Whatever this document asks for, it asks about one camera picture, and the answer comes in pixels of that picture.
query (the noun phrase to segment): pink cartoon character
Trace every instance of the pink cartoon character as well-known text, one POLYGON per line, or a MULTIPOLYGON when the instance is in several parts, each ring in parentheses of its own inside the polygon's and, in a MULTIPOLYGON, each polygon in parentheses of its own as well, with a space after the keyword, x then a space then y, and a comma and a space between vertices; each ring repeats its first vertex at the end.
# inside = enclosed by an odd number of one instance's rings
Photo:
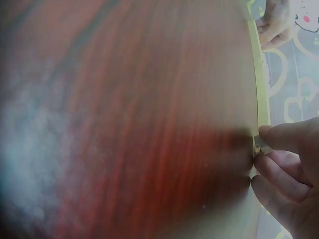
POLYGON ((318 32, 319 0, 297 0, 296 24, 302 29, 318 32))

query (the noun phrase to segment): small metal object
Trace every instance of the small metal object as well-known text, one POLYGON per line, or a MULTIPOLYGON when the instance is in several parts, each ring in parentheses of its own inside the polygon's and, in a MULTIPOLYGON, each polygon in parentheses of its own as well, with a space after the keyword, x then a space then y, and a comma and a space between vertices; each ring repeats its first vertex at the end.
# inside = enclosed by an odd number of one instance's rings
POLYGON ((268 154, 273 151, 271 147, 269 147, 261 138, 260 136, 255 136, 254 137, 255 141, 255 147, 257 149, 257 153, 263 153, 263 154, 268 154))

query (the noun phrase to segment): fingernail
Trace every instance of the fingernail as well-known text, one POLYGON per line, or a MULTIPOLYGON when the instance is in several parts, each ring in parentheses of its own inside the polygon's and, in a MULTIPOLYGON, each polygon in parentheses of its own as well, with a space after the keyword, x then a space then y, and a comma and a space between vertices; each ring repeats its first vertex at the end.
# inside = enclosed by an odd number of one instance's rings
POLYGON ((271 125, 263 125, 263 126, 260 126, 260 127, 259 127, 259 134, 260 134, 260 135, 265 135, 265 134, 268 132, 268 130, 270 130, 271 128, 272 128, 271 125))

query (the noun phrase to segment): wooden panel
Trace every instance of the wooden panel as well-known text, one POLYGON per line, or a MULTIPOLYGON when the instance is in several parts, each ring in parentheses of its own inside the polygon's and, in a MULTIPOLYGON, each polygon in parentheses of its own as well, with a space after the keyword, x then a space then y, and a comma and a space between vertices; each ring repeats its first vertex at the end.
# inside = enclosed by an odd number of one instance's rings
POLYGON ((247 201, 257 104, 238 1, 17 4, 2 5, 0 48, 12 233, 167 238, 227 214, 242 220, 213 220, 213 238, 247 238, 256 218, 234 208, 247 201))

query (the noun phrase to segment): finger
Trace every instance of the finger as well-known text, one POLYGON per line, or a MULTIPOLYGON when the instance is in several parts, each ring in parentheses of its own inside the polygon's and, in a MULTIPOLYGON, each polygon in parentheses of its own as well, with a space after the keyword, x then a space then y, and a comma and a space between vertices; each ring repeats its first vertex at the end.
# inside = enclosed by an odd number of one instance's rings
POLYGON ((256 20, 255 22, 256 22, 257 27, 268 25, 268 21, 265 19, 265 17, 261 17, 260 19, 256 20))
POLYGON ((254 164, 259 173, 288 199, 302 202, 307 197, 311 187, 291 177, 268 156, 258 155, 254 164))
POLYGON ((281 33, 281 29, 278 25, 269 25, 267 31, 259 35, 260 44, 263 46, 274 39, 277 35, 281 33))
POLYGON ((300 155, 301 150, 315 149, 319 142, 319 117, 298 123, 262 126, 260 137, 274 150, 285 150, 300 155))
POLYGON ((258 34, 267 31, 268 28, 269 28, 269 25, 259 26, 259 27, 257 28, 258 34))
POLYGON ((282 45, 284 45, 286 42, 283 41, 280 36, 276 36, 274 39, 272 39, 270 42, 266 43, 261 47, 262 50, 268 50, 272 48, 277 48, 282 45))
POLYGON ((275 36, 274 39, 272 39, 270 42, 266 43, 262 46, 263 50, 272 49, 272 48, 278 48, 285 43, 289 42, 293 38, 293 31, 289 27, 286 30, 284 30, 282 33, 280 33, 278 36, 275 36))
POLYGON ((273 151, 267 154, 277 165, 297 181, 313 186, 306 177, 299 156, 287 151, 273 151))
POLYGON ((266 210, 270 212, 281 225, 290 229, 290 221, 297 209, 297 205, 277 193, 276 189, 260 175, 252 178, 251 186, 257 199, 266 210))

